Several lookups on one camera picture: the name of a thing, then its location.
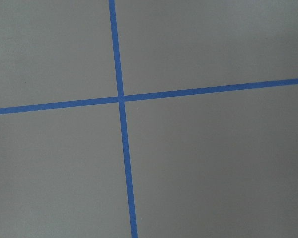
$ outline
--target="vertical tape strip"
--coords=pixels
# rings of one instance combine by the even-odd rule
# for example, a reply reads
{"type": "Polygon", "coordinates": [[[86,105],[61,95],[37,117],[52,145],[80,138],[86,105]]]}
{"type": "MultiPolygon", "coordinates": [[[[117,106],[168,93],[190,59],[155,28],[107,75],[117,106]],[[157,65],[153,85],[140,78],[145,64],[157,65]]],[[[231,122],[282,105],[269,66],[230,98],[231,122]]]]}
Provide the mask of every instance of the vertical tape strip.
{"type": "Polygon", "coordinates": [[[114,59],[115,59],[117,92],[118,92],[118,101],[119,101],[118,102],[119,116],[120,116],[120,127],[121,127],[121,135],[122,135],[122,142],[123,142],[131,237],[138,238],[133,181],[132,181],[132,174],[131,174],[130,154],[129,154],[127,119],[126,119],[126,110],[125,110],[125,101],[124,101],[125,99],[124,99],[123,77],[122,77],[121,63],[120,63],[118,30],[117,30],[117,20],[116,20],[116,10],[115,10],[114,0],[109,0],[109,11],[110,11],[110,24],[111,24],[114,59]]]}

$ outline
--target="floor tile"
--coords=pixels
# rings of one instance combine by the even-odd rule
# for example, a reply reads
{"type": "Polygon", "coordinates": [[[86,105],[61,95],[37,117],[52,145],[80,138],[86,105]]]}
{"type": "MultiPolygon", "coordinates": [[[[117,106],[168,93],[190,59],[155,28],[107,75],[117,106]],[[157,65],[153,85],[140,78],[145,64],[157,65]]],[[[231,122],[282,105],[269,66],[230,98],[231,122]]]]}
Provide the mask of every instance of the floor tile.
{"type": "Polygon", "coordinates": [[[108,1],[0,0],[0,107],[116,95],[108,1]]]}
{"type": "Polygon", "coordinates": [[[126,94],[298,78],[298,1],[116,1],[126,94]]]}
{"type": "Polygon", "coordinates": [[[298,85],[126,108],[140,238],[298,238],[298,85]]]}
{"type": "Polygon", "coordinates": [[[0,238],[130,237],[118,105],[0,115],[0,238]]]}

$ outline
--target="blue line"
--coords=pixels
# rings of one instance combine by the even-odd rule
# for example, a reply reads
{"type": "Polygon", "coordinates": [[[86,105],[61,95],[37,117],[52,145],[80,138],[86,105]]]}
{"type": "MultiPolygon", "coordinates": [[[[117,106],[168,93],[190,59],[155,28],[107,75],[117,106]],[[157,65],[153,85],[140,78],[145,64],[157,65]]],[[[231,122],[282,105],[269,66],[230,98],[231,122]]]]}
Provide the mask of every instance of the blue line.
{"type": "Polygon", "coordinates": [[[44,103],[44,104],[0,108],[0,114],[49,110],[49,109],[56,109],[56,108],[70,108],[70,107],[117,103],[117,102],[118,102],[118,97],[108,97],[108,98],[95,98],[95,99],[58,102],[58,103],[44,103]]]}
{"type": "Polygon", "coordinates": [[[136,221],[136,211],[135,211],[135,201],[134,201],[133,180],[132,180],[132,173],[131,173],[127,119],[126,119],[126,109],[125,109],[125,100],[124,100],[124,87],[123,87],[123,77],[122,77],[122,71],[121,71],[118,30],[117,30],[117,20],[116,20],[116,10],[115,10],[114,0],[109,0],[109,11],[110,11],[110,24],[111,24],[114,60],[115,60],[115,69],[116,69],[117,92],[118,92],[118,100],[119,100],[119,116],[120,116],[120,127],[121,127],[121,136],[122,136],[123,153],[124,153],[130,230],[131,230],[131,237],[137,238],[138,237],[137,221],[136,221]]]}
{"type": "MultiPolygon", "coordinates": [[[[134,95],[124,96],[123,98],[125,101],[129,102],[129,101],[138,101],[138,100],[180,97],[180,96],[187,96],[187,95],[228,92],[228,91],[256,89],[256,88],[268,88],[268,87],[287,86],[287,85],[296,85],[296,84],[298,84],[298,79],[286,79],[286,80],[267,81],[267,82],[233,84],[233,85],[227,85],[227,86],[216,86],[216,87],[208,87],[208,88],[184,89],[184,90],[158,92],[158,93],[134,94],[134,95]]],[[[57,108],[70,108],[70,107],[80,107],[80,106],[97,105],[97,104],[117,103],[121,100],[122,100],[122,97],[120,98],[108,97],[108,98],[95,98],[95,99],[84,99],[84,100],[77,100],[77,101],[16,106],[16,107],[0,108],[0,114],[21,113],[21,112],[49,110],[49,109],[57,109],[57,108]]]]}
{"type": "Polygon", "coordinates": [[[117,92],[118,92],[118,97],[123,97],[124,87],[123,87],[123,77],[122,77],[121,63],[120,63],[115,0],[109,0],[109,12],[110,12],[111,35],[113,40],[113,51],[114,51],[115,70],[116,70],[117,92]]]}
{"type": "Polygon", "coordinates": [[[268,88],[268,87],[277,87],[277,86],[296,85],[296,84],[298,84],[298,79],[243,83],[243,84],[233,84],[233,85],[207,87],[207,88],[195,88],[195,89],[184,89],[184,90],[158,92],[158,93],[127,95],[125,96],[125,101],[170,98],[170,97],[179,97],[179,96],[186,96],[186,95],[218,93],[218,92],[228,92],[228,91],[255,89],[255,88],[268,88]]]}

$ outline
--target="gray floor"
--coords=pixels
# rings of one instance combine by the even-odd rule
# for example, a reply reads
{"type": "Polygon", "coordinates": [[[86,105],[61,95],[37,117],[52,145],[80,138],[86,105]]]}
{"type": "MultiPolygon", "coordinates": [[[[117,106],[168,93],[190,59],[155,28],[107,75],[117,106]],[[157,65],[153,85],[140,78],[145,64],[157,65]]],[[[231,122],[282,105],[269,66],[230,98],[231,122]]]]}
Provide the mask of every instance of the gray floor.
{"type": "MultiPolygon", "coordinates": [[[[116,2],[125,94],[298,78],[298,0],[116,2]]],[[[0,0],[0,108],[117,96],[107,0],[0,0]]],[[[140,238],[298,238],[298,85],[126,102],[140,238]]],[[[0,238],[129,238],[117,103],[0,115],[0,238]]]]}

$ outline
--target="blue tape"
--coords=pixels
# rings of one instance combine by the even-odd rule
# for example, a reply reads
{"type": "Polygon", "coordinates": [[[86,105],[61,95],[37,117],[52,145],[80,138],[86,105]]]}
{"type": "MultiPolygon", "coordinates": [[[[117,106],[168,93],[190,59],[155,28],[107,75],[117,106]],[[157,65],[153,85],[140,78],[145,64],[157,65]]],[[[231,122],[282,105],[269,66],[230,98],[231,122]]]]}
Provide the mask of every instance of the blue tape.
{"type": "Polygon", "coordinates": [[[255,89],[255,88],[287,86],[287,85],[295,85],[295,84],[298,84],[298,78],[277,80],[277,81],[256,82],[256,83],[233,84],[233,85],[216,86],[216,87],[208,87],[208,88],[184,89],[184,90],[158,92],[158,93],[127,95],[125,96],[125,101],[170,98],[170,97],[179,97],[179,96],[187,96],[187,95],[195,95],[195,94],[218,93],[218,92],[228,92],[228,91],[255,89]]]}
{"type": "Polygon", "coordinates": [[[0,108],[0,114],[49,110],[49,109],[56,109],[56,108],[80,107],[80,106],[117,103],[117,102],[118,102],[118,97],[109,97],[109,98],[95,98],[95,99],[58,102],[58,103],[25,105],[25,106],[17,106],[17,107],[9,107],[9,108],[0,108]]]}
{"type": "Polygon", "coordinates": [[[120,96],[120,97],[85,99],[85,100],[68,101],[68,102],[45,103],[45,104],[0,108],[0,114],[21,113],[21,112],[49,110],[49,109],[57,109],[57,108],[70,108],[70,107],[80,107],[80,106],[97,105],[97,104],[117,103],[121,100],[129,102],[129,101],[158,99],[158,98],[180,97],[180,96],[196,95],[196,94],[288,86],[288,85],[296,85],[296,84],[298,84],[298,78],[277,80],[277,81],[256,82],[256,83],[233,84],[233,85],[216,86],[216,87],[208,87],[208,88],[184,89],[184,90],[158,92],[158,93],[134,94],[134,95],[126,95],[123,97],[120,96]]]}
{"type": "Polygon", "coordinates": [[[126,119],[125,100],[124,100],[124,87],[123,87],[123,77],[122,77],[121,63],[120,63],[118,30],[117,30],[117,20],[116,20],[116,10],[115,10],[114,0],[109,0],[109,11],[110,11],[110,24],[111,24],[111,32],[112,32],[112,40],[113,40],[115,70],[116,70],[117,92],[118,92],[118,99],[119,99],[119,116],[120,116],[120,127],[121,127],[121,136],[122,136],[123,153],[124,153],[130,229],[131,229],[131,237],[137,238],[138,237],[137,221],[136,221],[136,211],[135,211],[135,201],[134,201],[133,180],[132,180],[132,173],[131,173],[127,119],[126,119]]]}

